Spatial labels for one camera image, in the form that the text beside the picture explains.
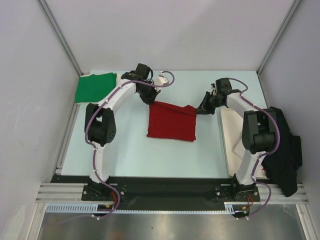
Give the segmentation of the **red t shirt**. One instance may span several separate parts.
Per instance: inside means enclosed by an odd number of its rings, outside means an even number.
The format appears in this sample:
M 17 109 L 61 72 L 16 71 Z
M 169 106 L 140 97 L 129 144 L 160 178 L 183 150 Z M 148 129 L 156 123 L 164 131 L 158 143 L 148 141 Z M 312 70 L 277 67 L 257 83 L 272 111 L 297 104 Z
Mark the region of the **red t shirt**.
M 156 101 L 149 106 L 147 137 L 186 142 L 196 140 L 196 109 Z

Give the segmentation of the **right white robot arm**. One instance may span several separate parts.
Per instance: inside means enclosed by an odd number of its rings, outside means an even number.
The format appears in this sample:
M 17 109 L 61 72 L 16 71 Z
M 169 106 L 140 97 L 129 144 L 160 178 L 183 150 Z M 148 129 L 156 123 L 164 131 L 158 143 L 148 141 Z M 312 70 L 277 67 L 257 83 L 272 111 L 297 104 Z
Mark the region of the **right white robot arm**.
M 275 111 L 261 108 L 245 97 L 248 86 L 236 78 L 220 78 L 212 84 L 195 110 L 197 115 L 214 115 L 215 110 L 227 107 L 243 119 L 241 141 L 245 148 L 239 170 L 230 188 L 231 196 L 242 201 L 256 185 L 257 170 L 265 156 L 273 154 L 280 145 L 281 135 Z

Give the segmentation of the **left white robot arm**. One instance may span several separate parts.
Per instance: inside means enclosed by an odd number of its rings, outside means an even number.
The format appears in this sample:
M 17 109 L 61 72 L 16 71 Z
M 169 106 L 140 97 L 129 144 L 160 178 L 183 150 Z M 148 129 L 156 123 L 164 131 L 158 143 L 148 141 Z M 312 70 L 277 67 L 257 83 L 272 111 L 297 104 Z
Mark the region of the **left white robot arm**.
M 110 174 L 103 169 L 103 154 L 106 146 L 114 140 L 117 133 L 115 115 L 120 107 L 136 93 L 147 105 L 155 102 L 161 90 L 149 78 L 152 76 L 153 70 L 139 63 L 135 70 L 121 75 L 115 89 L 105 98 L 97 104 L 90 103 L 86 107 L 85 142 L 91 145 L 93 150 L 90 179 L 97 183 L 93 188 L 93 194 L 100 200 L 107 199 L 111 193 L 111 188 L 104 184 Z

